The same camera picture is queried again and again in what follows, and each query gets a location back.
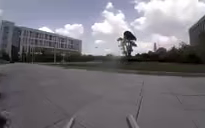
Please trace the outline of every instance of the gray pavement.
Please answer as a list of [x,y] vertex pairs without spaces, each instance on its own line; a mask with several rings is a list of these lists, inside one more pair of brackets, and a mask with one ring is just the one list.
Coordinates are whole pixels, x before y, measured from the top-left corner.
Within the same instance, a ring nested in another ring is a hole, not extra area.
[[148,76],[34,64],[0,66],[0,107],[14,128],[205,128],[205,77]]

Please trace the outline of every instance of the building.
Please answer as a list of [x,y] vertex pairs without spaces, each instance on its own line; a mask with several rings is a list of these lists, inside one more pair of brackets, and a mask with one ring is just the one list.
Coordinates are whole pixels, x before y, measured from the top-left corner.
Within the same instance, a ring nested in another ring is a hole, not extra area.
[[12,60],[27,55],[81,53],[82,41],[55,33],[16,26],[14,22],[0,21],[0,56],[7,54]]
[[191,45],[204,43],[205,39],[205,15],[189,29]]
[[157,51],[157,45],[156,45],[156,43],[153,44],[153,51],[154,51],[154,52]]

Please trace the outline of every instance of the tree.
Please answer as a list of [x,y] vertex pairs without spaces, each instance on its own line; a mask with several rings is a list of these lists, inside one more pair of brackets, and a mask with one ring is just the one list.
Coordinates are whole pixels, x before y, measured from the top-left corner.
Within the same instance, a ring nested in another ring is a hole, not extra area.
[[117,39],[117,41],[120,42],[119,47],[121,47],[122,53],[126,57],[132,56],[133,47],[137,47],[135,43],[136,40],[136,37],[130,31],[125,31],[123,37]]

